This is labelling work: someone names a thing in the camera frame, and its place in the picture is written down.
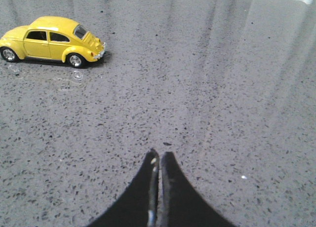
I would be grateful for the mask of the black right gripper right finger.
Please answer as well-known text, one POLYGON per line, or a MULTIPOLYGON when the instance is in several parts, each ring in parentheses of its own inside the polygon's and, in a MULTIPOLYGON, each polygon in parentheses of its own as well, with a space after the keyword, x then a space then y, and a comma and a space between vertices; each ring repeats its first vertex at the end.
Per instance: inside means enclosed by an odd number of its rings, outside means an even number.
POLYGON ((172 152, 161 160, 163 189, 163 227, 233 227, 218 214, 181 171, 172 152))

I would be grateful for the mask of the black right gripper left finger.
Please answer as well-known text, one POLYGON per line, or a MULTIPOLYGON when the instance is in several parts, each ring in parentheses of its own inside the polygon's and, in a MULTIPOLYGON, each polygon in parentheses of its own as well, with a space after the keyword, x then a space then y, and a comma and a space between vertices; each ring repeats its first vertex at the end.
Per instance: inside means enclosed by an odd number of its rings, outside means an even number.
POLYGON ((132 182, 90 227, 154 227, 158 206, 159 155, 151 149, 132 182))

